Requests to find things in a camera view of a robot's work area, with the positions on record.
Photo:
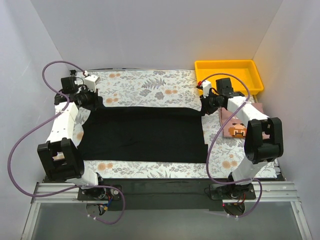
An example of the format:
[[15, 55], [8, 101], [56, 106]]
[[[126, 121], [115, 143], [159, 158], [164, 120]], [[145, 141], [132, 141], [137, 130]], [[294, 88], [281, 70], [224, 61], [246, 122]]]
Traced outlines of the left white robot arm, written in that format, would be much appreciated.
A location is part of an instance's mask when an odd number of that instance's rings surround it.
[[95, 200], [106, 196], [106, 187], [99, 183], [99, 175], [85, 168], [84, 160], [72, 137], [79, 109], [96, 110], [102, 105], [98, 95], [96, 75], [86, 76], [81, 84], [74, 75], [61, 79], [62, 89], [54, 97], [55, 113], [51, 132], [45, 143], [38, 145], [37, 153], [51, 181], [64, 181], [87, 189]]

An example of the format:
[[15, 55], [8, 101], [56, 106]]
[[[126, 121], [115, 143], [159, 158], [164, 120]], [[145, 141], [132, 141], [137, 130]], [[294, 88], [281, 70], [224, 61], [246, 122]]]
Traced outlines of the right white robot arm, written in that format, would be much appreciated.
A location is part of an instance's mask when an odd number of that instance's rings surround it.
[[202, 90], [201, 110], [210, 115], [219, 108], [231, 112], [246, 127], [244, 158], [225, 182], [227, 195], [237, 199], [245, 192], [256, 174], [266, 164], [273, 162], [284, 153], [282, 121], [269, 117], [249, 103], [250, 94], [234, 91], [231, 74], [216, 80], [216, 88], [205, 78], [197, 84]]

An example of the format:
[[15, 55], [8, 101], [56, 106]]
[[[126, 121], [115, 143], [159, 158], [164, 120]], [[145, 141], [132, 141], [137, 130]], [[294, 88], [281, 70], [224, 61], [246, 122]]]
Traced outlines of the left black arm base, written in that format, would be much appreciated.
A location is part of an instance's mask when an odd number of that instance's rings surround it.
[[105, 187], [95, 187], [88, 189], [80, 189], [78, 191], [77, 199], [79, 201], [119, 201], [121, 199], [120, 191], [122, 190], [121, 185], [112, 185], [112, 187], [117, 188], [105, 188]]

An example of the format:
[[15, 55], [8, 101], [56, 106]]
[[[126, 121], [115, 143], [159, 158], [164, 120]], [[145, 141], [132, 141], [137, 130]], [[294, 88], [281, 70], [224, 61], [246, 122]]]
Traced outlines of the black t shirt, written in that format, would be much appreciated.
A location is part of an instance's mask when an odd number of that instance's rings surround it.
[[202, 115], [184, 107], [103, 107], [82, 125], [83, 160], [204, 164]]

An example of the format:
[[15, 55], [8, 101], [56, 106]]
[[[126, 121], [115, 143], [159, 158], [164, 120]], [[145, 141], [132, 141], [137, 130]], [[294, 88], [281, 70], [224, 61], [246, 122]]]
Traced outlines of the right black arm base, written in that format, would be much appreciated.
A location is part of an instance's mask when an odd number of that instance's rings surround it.
[[256, 194], [253, 185], [239, 185], [239, 184], [211, 184], [209, 186], [209, 196], [212, 200], [238, 200], [244, 198], [245, 200], [255, 200]]

